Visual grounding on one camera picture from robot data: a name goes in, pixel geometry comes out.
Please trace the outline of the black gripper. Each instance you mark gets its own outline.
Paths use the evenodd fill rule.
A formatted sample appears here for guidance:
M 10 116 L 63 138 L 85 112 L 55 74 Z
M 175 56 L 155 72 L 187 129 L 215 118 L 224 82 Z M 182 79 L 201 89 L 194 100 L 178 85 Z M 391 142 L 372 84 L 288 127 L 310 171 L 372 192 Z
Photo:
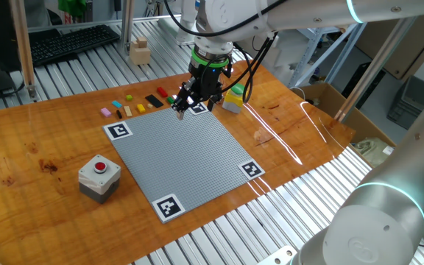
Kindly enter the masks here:
M 221 74 L 230 77 L 231 62 L 225 61 L 220 63 L 219 67 L 213 67 L 213 63 L 208 66 L 207 63 L 191 61 L 188 70 L 191 78 L 183 84 L 180 96 L 177 96 L 172 103 L 172 109 L 180 121 L 183 120 L 185 111 L 188 109 L 188 99 L 192 100 L 192 104 L 208 100 L 207 109 L 210 112 L 221 102 L 222 83 L 219 81 L 219 77 Z

